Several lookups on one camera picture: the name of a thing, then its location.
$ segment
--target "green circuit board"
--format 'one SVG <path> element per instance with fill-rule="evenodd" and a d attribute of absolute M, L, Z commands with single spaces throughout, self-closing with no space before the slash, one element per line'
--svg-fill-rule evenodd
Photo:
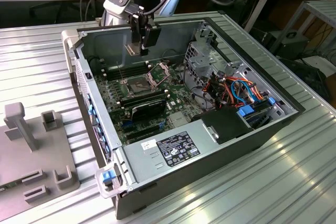
<path fill-rule="evenodd" d="M 160 61 L 151 63 L 156 66 L 151 71 L 151 76 L 156 83 L 167 77 L 164 69 L 157 66 L 159 63 Z M 180 126 L 180 124 L 186 124 L 191 121 L 193 116 L 203 112 L 198 103 L 192 98 L 191 92 L 186 89 L 184 84 L 180 84 L 182 73 L 172 67 L 168 67 L 168 71 L 170 75 L 156 87 L 151 85 L 146 74 L 113 81 L 105 80 L 102 76 L 95 77 L 113 125 L 123 144 L 127 145 L 151 135 L 168 131 Z M 166 100 L 166 107 L 161 114 L 153 118 L 132 122 L 130 117 L 132 106 L 124 108 L 118 104 L 121 100 L 132 99 L 160 90 L 167 91 L 163 94 Z M 146 134 L 131 137 L 147 129 L 152 130 L 149 130 Z"/>

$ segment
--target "side panel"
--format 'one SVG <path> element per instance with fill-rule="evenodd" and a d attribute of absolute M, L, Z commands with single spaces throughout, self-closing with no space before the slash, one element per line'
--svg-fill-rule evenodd
<path fill-rule="evenodd" d="M 136 190 L 130 194 L 118 195 L 115 199 L 117 219 L 123 219 L 140 211 L 184 186 L 260 148 L 276 132 L 291 123 L 297 115 L 295 114 L 286 121 L 278 122 L 264 129 L 259 134 L 247 137 L 197 162 L 193 162 L 191 165 L 185 166 L 166 177 L 162 177 L 145 188 Z"/>

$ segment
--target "open computer tower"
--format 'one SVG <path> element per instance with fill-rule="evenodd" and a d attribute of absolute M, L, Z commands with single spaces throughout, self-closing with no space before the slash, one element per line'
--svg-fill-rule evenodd
<path fill-rule="evenodd" d="M 117 219 L 261 147 L 304 111 L 211 19 L 158 25 L 142 57 L 128 54 L 128 26 L 77 30 L 72 79 Z"/>

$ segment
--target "motherboard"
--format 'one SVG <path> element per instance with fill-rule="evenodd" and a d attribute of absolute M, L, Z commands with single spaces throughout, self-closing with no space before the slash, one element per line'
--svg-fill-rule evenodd
<path fill-rule="evenodd" d="M 125 77 L 95 76 L 120 141 L 131 144 L 182 126 L 203 112 L 183 83 L 181 68 L 151 62 L 148 73 Z"/>

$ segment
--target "blue cable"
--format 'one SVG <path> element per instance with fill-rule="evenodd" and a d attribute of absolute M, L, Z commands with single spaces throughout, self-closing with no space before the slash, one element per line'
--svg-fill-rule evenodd
<path fill-rule="evenodd" d="M 248 86 L 245 82 L 243 82 L 243 81 L 241 81 L 241 80 L 236 80 L 236 81 L 232 82 L 232 84 L 231 84 L 231 91 L 232 91 L 232 94 L 233 94 L 233 96 L 234 96 L 235 98 L 237 98 L 239 101 L 242 101 L 242 102 L 244 103 L 244 105 L 246 105 L 246 102 L 245 102 L 243 99 L 239 98 L 239 97 L 236 95 L 236 92 L 234 92 L 234 90 L 233 90 L 233 88 L 234 88 L 234 83 L 235 83 L 235 82 L 240 82 L 240 83 L 242 83 L 242 84 L 246 87 L 246 89 L 247 89 L 249 95 L 250 95 L 255 101 L 259 101 L 259 99 L 258 99 L 252 92 L 251 92 L 251 89 L 249 88 L 249 86 Z"/>
<path fill-rule="evenodd" d="M 244 101 L 244 99 L 239 98 L 239 97 L 236 95 L 236 92 L 233 90 L 233 84 L 234 84 L 234 83 L 235 83 L 235 81 L 231 84 L 231 92 L 232 92 L 233 96 L 234 96 L 236 99 L 238 99 L 239 101 L 243 102 L 244 105 L 246 105 L 246 102 Z"/>

